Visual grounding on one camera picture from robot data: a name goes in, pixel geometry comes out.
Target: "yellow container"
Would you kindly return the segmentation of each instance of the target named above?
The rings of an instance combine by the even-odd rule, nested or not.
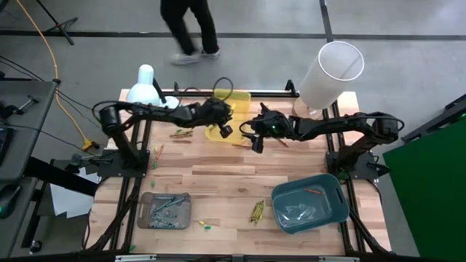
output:
[[[216,89],[213,97],[223,100],[229,93],[230,90]],[[233,133],[227,138],[222,138],[220,128],[217,125],[211,125],[205,129],[205,136],[214,141],[241,144],[246,138],[242,136],[240,125],[249,119],[250,93],[233,91],[232,95],[225,100],[225,103],[232,108],[232,120],[228,121],[227,125],[232,127]],[[243,131],[250,132],[249,126],[245,125]]]

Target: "black pants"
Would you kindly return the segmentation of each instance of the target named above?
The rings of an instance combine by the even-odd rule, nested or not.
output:
[[[189,38],[183,16],[188,10],[194,13],[201,27],[202,46],[206,53],[218,51],[216,28],[213,24],[207,0],[162,0],[160,13],[168,25],[172,35],[180,44],[183,53],[191,55],[196,51],[191,38]]]

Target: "person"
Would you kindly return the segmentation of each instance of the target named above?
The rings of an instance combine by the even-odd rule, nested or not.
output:
[[[194,47],[183,19],[188,8],[194,13],[201,28],[202,45],[198,49]],[[182,50],[182,53],[173,56],[172,63],[187,65],[199,62],[202,56],[217,58],[220,55],[216,28],[207,0],[161,0],[160,14]]]

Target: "orange cable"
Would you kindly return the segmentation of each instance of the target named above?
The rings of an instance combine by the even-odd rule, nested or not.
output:
[[[29,18],[29,20],[31,21],[31,23],[34,25],[34,27],[36,28],[37,32],[41,35],[42,39],[44,40],[44,43],[45,45],[47,46],[47,48],[49,49],[49,52],[50,52],[50,55],[52,56],[52,60],[53,60],[53,66],[55,68],[55,78],[58,79],[58,67],[57,67],[57,61],[55,60],[55,56],[53,55],[53,51],[52,51],[52,48],[50,48],[50,45],[49,45],[49,42],[45,39],[45,36],[42,34],[41,30],[39,29],[39,27],[37,26],[37,24],[34,22],[34,19],[32,19],[32,17],[29,15],[28,11],[26,10],[26,8],[24,8],[24,6],[21,4],[20,0],[16,0],[17,4],[20,5],[21,9],[24,11],[24,13],[26,14],[26,16]],[[78,123],[76,122],[76,120],[70,115],[69,112],[67,112],[67,110],[62,106],[62,104],[60,103],[60,100],[58,99],[58,92],[55,92],[55,99],[57,101],[57,104],[60,106],[61,110],[63,110],[63,112],[65,112],[65,114],[71,119],[71,121],[73,122],[74,126],[78,129],[78,131],[81,133],[81,136],[82,138],[84,138],[84,141],[87,140],[86,136],[84,135],[84,133],[82,132],[81,128],[79,127]]]

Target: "green panel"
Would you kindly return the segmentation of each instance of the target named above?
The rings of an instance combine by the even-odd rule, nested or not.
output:
[[[466,261],[466,121],[384,154],[423,258]]]

